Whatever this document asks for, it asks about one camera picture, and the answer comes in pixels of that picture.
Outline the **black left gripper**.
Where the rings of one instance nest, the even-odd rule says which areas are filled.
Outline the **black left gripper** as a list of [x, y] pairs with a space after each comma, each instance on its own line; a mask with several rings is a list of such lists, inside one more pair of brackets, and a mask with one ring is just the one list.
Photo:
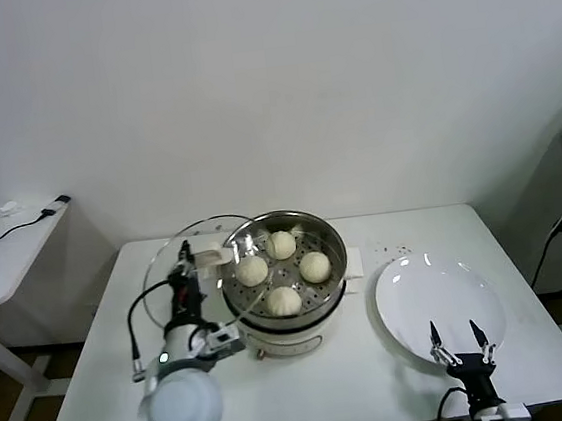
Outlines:
[[171, 326], [197, 325], [205, 323], [202, 315], [203, 294], [216, 293], [218, 290], [216, 269], [207, 267], [198, 269], [196, 276], [190, 275], [195, 270], [195, 258], [187, 240], [180, 246], [178, 253], [181, 274], [168, 277], [173, 290], [171, 300]]

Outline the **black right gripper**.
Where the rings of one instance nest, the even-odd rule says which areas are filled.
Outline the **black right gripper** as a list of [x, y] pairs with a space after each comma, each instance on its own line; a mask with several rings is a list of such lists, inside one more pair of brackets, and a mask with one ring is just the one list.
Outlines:
[[431, 356], [446, 365], [447, 373], [458, 379], [466, 390], [470, 409], [492, 408], [503, 403], [491, 381], [496, 369], [493, 354], [496, 345], [489, 342], [484, 330], [474, 320], [469, 320], [474, 339], [481, 353], [453, 354], [445, 348], [434, 322], [430, 321]]

